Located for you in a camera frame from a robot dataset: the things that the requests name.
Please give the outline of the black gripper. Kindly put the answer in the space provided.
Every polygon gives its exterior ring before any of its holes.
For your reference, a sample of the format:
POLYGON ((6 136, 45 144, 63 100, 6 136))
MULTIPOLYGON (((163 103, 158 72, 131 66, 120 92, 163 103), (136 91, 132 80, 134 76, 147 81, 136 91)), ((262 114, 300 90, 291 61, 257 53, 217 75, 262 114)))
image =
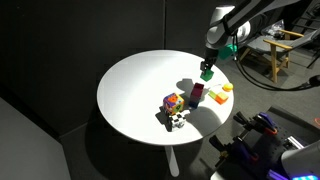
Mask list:
POLYGON ((217 61, 217 56, 218 56, 219 51, 216 49, 210 49, 207 48, 205 51, 205 61, 202 61, 200 63, 200 69, 201 71, 206 70, 206 64, 208 65, 208 69, 211 70, 213 65, 217 61))

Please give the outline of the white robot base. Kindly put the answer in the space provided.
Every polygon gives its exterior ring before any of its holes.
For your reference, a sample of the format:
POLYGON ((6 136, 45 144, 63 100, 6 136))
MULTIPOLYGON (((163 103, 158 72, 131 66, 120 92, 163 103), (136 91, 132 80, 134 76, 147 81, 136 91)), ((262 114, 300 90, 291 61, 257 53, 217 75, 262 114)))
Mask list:
POLYGON ((320 179, 320 140, 302 149, 288 150, 281 155, 281 163, 288 177, 312 176, 312 180, 320 179))

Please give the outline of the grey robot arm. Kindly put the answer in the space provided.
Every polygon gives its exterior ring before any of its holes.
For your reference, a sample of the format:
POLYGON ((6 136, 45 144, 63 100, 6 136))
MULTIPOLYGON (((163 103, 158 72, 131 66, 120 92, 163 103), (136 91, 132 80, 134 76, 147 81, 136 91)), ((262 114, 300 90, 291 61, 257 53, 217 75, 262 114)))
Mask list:
POLYGON ((237 30, 263 13, 299 2, 300 0, 244 0, 237 6, 218 6, 212 15, 205 36, 206 55, 201 62, 202 72, 210 69, 216 62, 218 50, 231 42, 237 30))

